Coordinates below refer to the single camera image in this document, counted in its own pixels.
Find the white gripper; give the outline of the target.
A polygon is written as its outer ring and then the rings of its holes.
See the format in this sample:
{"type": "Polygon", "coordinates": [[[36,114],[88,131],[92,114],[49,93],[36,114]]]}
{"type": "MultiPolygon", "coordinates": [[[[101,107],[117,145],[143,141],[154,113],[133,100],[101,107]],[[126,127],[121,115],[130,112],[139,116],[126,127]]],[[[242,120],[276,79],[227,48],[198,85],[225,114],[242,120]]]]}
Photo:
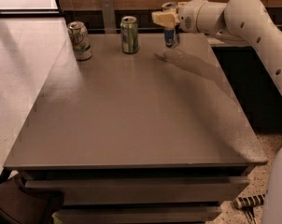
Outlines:
{"type": "Polygon", "coordinates": [[[178,2],[178,15],[173,12],[155,11],[151,13],[155,24],[169,29],[180,24],[180,28],[186,33],[197,34],[200,32],[198,17],[201,8],[207,0],[191,0],[189,2],[178,2]]]}

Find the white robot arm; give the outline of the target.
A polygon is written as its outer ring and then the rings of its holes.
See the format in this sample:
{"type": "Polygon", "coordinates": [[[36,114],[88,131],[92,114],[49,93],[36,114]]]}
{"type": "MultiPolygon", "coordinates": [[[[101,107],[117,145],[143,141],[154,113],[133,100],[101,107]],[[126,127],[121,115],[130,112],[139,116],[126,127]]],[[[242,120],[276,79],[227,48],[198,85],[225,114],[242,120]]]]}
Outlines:
{"type": "MultiPolygon", "coordinates": [[[[205,33],[235,46],[251,46],[282,96],[282,32],[261,0],[227,3],[191,0],[151,14],[154,23],[187,33],[205,33]]],[[[261,224],[282,224],[282,147],[272,164],[261,224]]]]}

